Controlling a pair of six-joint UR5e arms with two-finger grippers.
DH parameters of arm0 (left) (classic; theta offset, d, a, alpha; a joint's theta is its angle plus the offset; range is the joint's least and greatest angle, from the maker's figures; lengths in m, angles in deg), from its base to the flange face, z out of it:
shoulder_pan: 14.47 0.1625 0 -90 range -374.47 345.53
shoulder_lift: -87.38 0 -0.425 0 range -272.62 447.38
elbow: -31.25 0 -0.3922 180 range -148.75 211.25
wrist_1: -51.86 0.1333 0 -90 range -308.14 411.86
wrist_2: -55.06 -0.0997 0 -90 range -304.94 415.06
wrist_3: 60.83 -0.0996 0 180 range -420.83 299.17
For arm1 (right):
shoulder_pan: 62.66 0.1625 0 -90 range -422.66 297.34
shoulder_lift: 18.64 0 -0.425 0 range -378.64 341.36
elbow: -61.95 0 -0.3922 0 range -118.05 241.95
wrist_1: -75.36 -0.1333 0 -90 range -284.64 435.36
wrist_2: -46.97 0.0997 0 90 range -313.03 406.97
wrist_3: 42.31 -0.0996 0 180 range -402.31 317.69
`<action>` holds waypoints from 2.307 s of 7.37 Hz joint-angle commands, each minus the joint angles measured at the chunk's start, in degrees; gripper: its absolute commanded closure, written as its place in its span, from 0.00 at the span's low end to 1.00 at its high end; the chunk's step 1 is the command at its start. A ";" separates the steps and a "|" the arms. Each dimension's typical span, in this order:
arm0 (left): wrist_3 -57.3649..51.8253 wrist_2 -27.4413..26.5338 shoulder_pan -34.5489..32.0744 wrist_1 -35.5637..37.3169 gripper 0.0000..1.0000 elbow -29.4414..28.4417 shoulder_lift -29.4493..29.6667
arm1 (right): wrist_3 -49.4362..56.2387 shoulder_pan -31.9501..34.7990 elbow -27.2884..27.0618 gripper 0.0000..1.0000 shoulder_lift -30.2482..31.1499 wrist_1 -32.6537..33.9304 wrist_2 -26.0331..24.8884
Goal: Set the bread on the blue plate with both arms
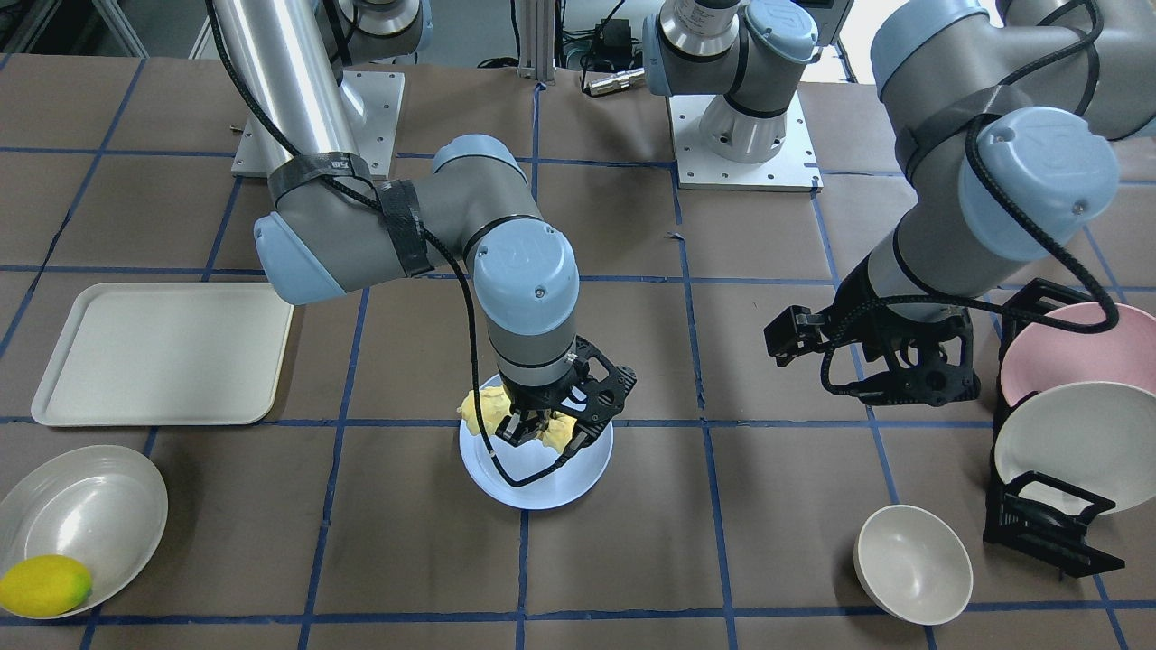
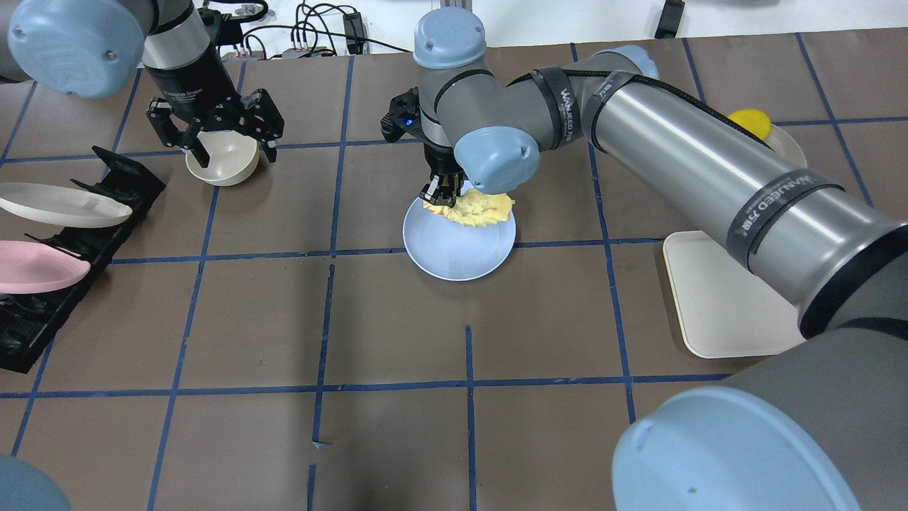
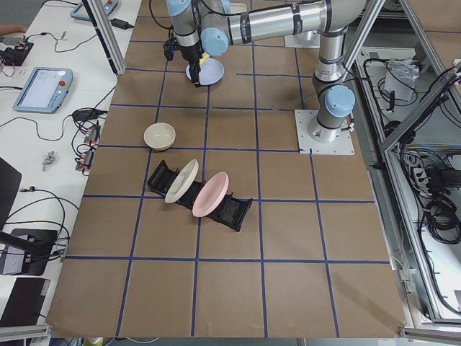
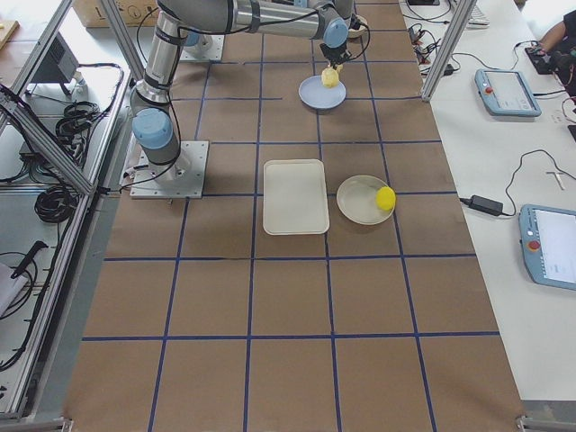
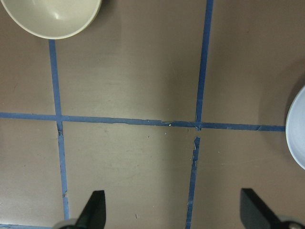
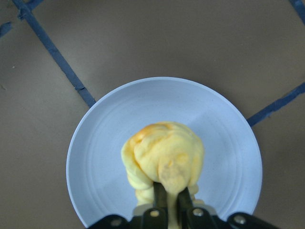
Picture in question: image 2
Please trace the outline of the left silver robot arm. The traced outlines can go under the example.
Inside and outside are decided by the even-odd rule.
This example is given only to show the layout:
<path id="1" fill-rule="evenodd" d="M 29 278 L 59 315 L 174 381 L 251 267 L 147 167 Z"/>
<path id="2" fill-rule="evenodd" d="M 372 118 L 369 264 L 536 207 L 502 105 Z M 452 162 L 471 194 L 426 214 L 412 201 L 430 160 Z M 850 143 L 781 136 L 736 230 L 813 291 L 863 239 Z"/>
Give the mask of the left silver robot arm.
<path id="1" fill-rule="evenodd" d="M 217 31 L 192 1 L 4 1 L 2 82 L 98 99 L 143 67 L 161 92 L 146 116 L 164 146 L 208 166 L 201 133 L 231 131 L 274 162 L 284 119 L 265 89 L 238 92 Z"/>

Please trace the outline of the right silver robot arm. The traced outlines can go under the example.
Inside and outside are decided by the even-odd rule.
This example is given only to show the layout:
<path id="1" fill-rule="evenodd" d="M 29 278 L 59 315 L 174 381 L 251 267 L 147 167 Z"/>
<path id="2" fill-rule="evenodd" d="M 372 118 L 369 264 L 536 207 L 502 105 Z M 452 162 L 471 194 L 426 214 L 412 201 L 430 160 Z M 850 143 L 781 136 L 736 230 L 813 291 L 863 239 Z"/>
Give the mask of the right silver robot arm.
<path id="1" fill-rule="evenodd" d="M 797 307 L 804 342 L 668 399 L 616 444 L 619 510 L 906 508 L 906 223 L 658 80 L 638 46 L 503 87 L 485 28 L 419 19 L 416 89 L 382 120 L 428 146 L 422 197 L 509 193 L 584 136 Z"/>

